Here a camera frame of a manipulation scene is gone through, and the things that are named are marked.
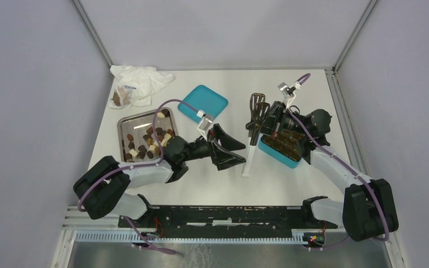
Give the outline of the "teal chocolate box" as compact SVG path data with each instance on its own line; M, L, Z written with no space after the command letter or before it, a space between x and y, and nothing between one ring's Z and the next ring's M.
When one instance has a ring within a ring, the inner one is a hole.
M306 138L305 134L282 130L275 137L262 135L258 147L281 164L295 169L302 159L301 141L304 138Z

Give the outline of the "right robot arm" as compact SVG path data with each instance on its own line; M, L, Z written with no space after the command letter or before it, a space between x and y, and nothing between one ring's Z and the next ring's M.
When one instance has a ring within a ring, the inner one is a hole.
M269 104L264 97L250 101L249 146L242 176L248 177L254 153L265 144L282 157L307 164L323 173L343 194L342 202L326 196L303 201L300 219L314 228L322 221L343 227L356 242L366 239L387 241L399 223L392 188L385 179L372 179L342 159L326 134L331 116L317 109L303 116L282 102Z

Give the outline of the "metal serving tongs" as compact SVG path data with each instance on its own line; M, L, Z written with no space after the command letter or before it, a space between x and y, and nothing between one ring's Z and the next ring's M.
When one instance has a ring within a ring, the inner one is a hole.
M261 124L266 111L269 109L270 104L265 102L266 97L263 93L253 93L250 97L250 122L247 124L248 133L248 142L249 145L246 147L246 162L244 164L241 176L243 178L248 178L250 176L250 169L252 166L252 161L254 158L255 150L257 145L255 144L258 141L258 131L256 130L258 125Z

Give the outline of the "steel tray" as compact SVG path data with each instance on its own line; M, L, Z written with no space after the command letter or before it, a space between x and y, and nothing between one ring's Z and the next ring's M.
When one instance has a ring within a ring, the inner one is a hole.
M117 123L117 130L124 162L158 160L159 144L166 146L177 131L172 111L167 107L124 117Z

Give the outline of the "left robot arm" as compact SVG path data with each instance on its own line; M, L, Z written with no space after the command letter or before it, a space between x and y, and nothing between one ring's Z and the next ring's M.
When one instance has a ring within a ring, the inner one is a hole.
M147 227L153 220L150 203L140 194L128 194L127 189L175 182L189 170L187 161L209 157L219 171L244 164L246 159L236 152L245 147L216 123L206 137L193 142L179 136L170 138L162 161L118 162L113 156L105 156L73 185L78 209L91 219L118 214L129 217L139 227Z

